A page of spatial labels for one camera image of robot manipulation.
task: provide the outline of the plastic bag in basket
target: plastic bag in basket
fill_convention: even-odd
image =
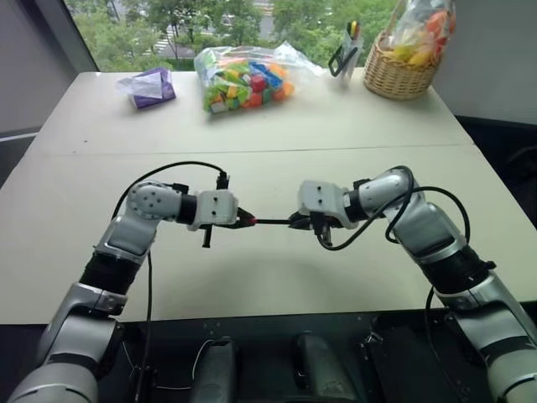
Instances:
[[[407,0],[394,29],[381,45],[388,50],[388,57],[423,67],[439,60],[455,25],[452,0]]]

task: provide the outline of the yellow block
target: yellow block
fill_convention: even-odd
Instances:
[[[237,97],[237,87],[236,86],[229,86],[229,89],[227,90],[227,97],[228,98],[236,98]]]

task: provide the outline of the blue block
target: blue block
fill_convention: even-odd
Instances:
[[[248,62],[250,71],[254,74],[261,74],[263,78],[272,88],[280,88],[284,83],[282,79],[272,73],[265,65],[256,63],[255,61]]]

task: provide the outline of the floor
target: floor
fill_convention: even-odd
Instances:
[[[2,187],[3,182],[9,177],[20,159],[23,158],[32,141],[34,141],[34,137],[0,142],[0,187]]]

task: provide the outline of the plastic bag of colorful blocks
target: plastic bag of colorful blocks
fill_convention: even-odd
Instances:
[[[276,49],[242,46],[206,48],[194,59],[210,113],[281,102],[322,69],[287,42]]]

